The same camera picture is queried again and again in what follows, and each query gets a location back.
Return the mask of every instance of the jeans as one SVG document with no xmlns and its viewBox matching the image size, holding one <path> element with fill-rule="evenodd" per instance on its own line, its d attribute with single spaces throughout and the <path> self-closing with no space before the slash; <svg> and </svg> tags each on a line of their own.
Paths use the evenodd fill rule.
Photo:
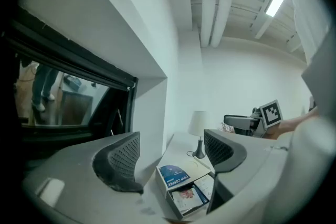
<svg viewBox="0 0 336 224">
<path fill-rule="evenodd" d="M 50 95 L 51 87 L 55 83 L 57 75 L 58 70 L 39 64 L 32 88 L 33 97 L 31 98 L 31 101 L 33 104 L 39 105 L 41 103 L 42 90 L 44 96 L 47 97 Z"/>
</svg>

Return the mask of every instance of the table lamp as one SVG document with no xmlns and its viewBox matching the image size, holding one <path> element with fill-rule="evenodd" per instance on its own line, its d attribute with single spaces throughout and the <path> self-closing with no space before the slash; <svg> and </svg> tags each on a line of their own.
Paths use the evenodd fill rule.
<svg viewBox="0 0 336 224">
<path fill-rule="evenodd" d="M 205 154 L 202 152 L 202 137 L 204 137 L 204 129 L 207 127 L 207 113 L 206 111 L 194 111 L 188 132 L 192 135 L 199 136 L 197 150 L 193 152 L 193 157 L 202 159 Z"/>
</svg>

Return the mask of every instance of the book cover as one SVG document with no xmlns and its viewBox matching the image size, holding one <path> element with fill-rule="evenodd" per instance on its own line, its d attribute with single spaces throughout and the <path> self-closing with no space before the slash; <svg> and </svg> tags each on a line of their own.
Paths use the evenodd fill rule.
<svg viewBox="0 0 336 224">
<path fill-rule="evenodd" d="M 162 166 L 161 168 L 159 168 L 159 171 L 168 188 L 171 188 L 176 184 L 190 178 L 185 171 L 175 165 Z"/>
<path fill-rule="evenodd" d="M 203 204 L 195 188 L 174 191 L 172 196 L 179 211 L 186 211 Z"/>
</svg>

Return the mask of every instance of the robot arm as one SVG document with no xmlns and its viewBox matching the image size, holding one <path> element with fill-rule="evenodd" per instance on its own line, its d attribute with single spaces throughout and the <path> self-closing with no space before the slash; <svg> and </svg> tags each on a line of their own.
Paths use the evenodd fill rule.
<svg viewBox="0 0 336 224">
<path fill-rule="evenodd" d="M 250 117 L 225 115 L 224 123 L 235 128 L 237 134 L 263 137 L 268 128 L 280 123 L 282 114 L 278 100 L 274 100 L 259 108 L 253 108 Z"/>
</svg>

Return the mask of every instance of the person's arm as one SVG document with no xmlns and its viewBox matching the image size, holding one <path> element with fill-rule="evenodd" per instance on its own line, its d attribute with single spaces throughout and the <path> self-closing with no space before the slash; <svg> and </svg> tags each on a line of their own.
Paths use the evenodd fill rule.
<svg viewBox="0 0 336 224">
<path fill-rule="evenodd" d="M 307 114 L 291 119 L 291 120 L 285 120 L 282 121 L 281 123 L 274 125 L 270 127 L 266 134 L 264 135 L 263 138 L 268 138 L 268 139 L 277 139 L 279 135 L 287 132 L 292 132 L 295 130 L 295 128 L 303 121 L 310 119 L 312 117 L 319 116 L 319 111 L 317 107 L 312 109 L 310 112 Z"/>
</svg>

